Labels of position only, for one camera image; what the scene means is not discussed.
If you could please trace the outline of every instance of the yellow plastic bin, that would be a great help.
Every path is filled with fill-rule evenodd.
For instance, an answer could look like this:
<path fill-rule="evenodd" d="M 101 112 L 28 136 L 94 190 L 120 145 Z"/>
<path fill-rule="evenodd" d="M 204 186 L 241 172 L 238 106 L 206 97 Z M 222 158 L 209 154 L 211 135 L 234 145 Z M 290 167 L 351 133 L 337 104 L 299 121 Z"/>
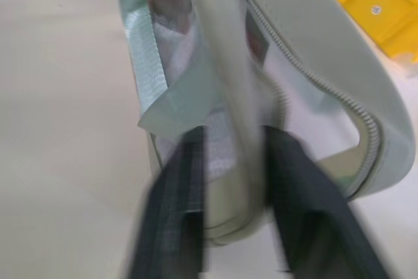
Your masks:
<path fill-rule="evenodd" d="M 418 62 L 418 0 L 338 0 L 389 56 Z"/>

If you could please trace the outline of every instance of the floor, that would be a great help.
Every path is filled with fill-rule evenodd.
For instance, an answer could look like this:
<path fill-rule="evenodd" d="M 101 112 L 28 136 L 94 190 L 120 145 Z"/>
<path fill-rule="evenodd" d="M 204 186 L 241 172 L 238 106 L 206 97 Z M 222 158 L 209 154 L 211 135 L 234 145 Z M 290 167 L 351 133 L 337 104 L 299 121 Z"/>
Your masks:
<path fill-rule="evenodd" d="M 150 168 L 118 0 L 0 7 L 0 277 L 122 278 Z M 418 72 L 382 62 L 418 127 Z M 353 204 L 397 278 L 418 273 L 417 192 L 415 166 Z M 285 278 L 272 242 L 210 249 L 207 277 Z"/>

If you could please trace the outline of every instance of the zipper track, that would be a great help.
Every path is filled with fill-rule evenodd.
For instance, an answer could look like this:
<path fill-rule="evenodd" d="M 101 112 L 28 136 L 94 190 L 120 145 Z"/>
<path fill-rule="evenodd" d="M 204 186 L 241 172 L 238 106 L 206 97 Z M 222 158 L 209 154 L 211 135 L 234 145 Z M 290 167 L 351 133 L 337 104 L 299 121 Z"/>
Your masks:
<path fill-rule="evenodd" d="M 335 97 L 341 104 L 350 109 L 350 111 L 352 111 L 364 122 L 368 134 L 367 153 L 362 161 L 360 169 L 357 172 L 353 183 L 346 190 L 348 197 L 356 196 L 356 194 L 358 194 L 358 192 L 361 190 L 362 185 L 368 179 L 372 167 L 374 166 L 374 163 L 378 157 L 381 142 L 378 124 L 373 120 L 371 115 L 362 106 L 360 106 L 360 104 L 358 104 L 349 96 L 337 91 L 328 82 L 316 77 L 316 75 L 314 75 L 311 70 L 303 66 L 303 64 L 301 64 L 301 62 L 295 57 L 292 51 L 287 47 L 285 41 L 279 36 L 278 32 L 266 19 L 257 3 L 254 0 L 246 0 L 246 2 L 250 11 L 265 28 L 265 31 L 267 31 L 267 33 L 271 36 L 271 39 L 276 43 L 278 48 L 284 53 L 286 59 L 291 63 L 291 65 L 317 88 L 319 88 L 324 93 Z"/>

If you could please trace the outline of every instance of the gray bag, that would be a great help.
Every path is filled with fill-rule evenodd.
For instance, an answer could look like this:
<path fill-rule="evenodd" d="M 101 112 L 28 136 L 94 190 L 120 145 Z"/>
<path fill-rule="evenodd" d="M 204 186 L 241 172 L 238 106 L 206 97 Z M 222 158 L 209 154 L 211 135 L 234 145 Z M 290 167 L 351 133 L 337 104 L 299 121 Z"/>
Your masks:
<path fill-rule="evenodd" d="M 249 54 L 247 12 L 263 40 L 337 100 L 355 124 L 358 146 L 318 161 L 347 197 L 388 188 L 411 168 L 415 143 L 404 105 L 335 0 L 120 3 L 142 110 L 139 124 L 150 133 L 155 171 L 183 132 L 207 125 L 206 236 L 212 242 L 240 239 L 259 225 L 265 198 L 260 125 L 285 128 L 280 81 Z"/>

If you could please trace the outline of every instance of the white sticker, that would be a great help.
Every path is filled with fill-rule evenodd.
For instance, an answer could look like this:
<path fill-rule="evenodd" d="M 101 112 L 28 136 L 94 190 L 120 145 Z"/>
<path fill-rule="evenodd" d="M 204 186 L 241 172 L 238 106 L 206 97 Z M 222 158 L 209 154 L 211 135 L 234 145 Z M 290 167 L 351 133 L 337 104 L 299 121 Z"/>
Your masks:
<path fill-rule="evenodd" d="M 379 14 L 381 14 L 381 6 L 373 6 L 372 7 L 372 14 L 374 16 L 378 16 Z"/>

